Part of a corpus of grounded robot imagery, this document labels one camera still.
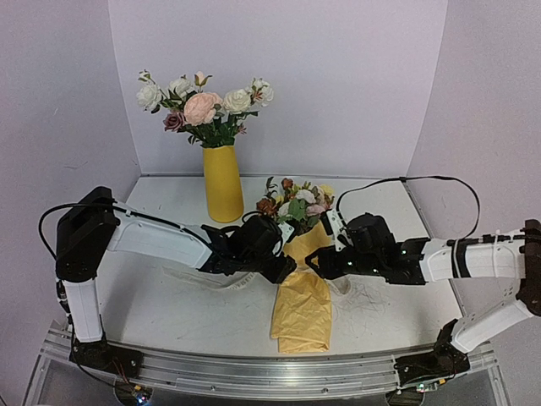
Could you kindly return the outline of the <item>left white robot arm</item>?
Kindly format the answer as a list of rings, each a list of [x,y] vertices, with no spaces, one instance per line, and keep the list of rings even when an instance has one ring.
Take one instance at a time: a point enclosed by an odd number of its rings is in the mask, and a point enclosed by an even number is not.
[[[259,273],[271,283],[296,268],[284,245],[294,226],[253,213],[240,226],[188,226],[135,211],[99,186],[77,203],[61,205],[57,242],[49,249],[56,262],[57,297],[72,326],[70,360],[83,370],[134,378],[140,351],[107,341],[99,311],[96,279],[107,251],[173,261],[213,275]]]

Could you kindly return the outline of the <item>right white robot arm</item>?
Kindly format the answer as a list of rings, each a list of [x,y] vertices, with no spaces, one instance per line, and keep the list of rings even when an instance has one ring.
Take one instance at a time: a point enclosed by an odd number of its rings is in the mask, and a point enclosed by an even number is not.
[[[481,343],[540,314],[540,222],[527,220],[509,233],[480,238],[413,238],[397,241],[385,219],[365,213],[346,226],[335,212],[323,218],[330,246],[305,258],[319,277],[382,277],[389,284],[423,286],[444,280],[510,280],[487,310],[446,323],[429,352],[402,356],[394,368],[398,386],[423,391],[469,371],[468,355]]]

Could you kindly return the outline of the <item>yellow paper bouquet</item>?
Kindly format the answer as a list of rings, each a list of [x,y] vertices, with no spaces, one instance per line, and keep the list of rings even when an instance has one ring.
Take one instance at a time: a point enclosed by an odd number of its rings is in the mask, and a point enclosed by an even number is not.
[[[331,244],[321,215],[332,208],[334,199],[334,191],[327,185],[308,181],[297,184],[291,178],[277,183],[269,177],[265,194],[256,204],[258,211],[279,224],[296,228],[291,242],[284,244],[284,253],[295,260],[296,269],[278,287],[270,328],[281,354],[323,353],[330,349],[331,291],[305,258]]]

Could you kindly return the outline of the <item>cream printed ribbon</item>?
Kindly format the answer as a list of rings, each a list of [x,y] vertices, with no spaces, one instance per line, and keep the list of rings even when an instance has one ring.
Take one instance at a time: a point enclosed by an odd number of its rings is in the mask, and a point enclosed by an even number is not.
[[[259,275],[259,273],[255,272],[237,272],[232,276],[224,276],[222,274],[214,275],[198,272],[191,268],[180,269],[167,266],[162,266],[161,269],[168,277],[213,291],[243,289]],[[345,296],[351,291],[352,284],[347,277],[335,281],[326,280],[325,282],[331,292],[339,296]]]

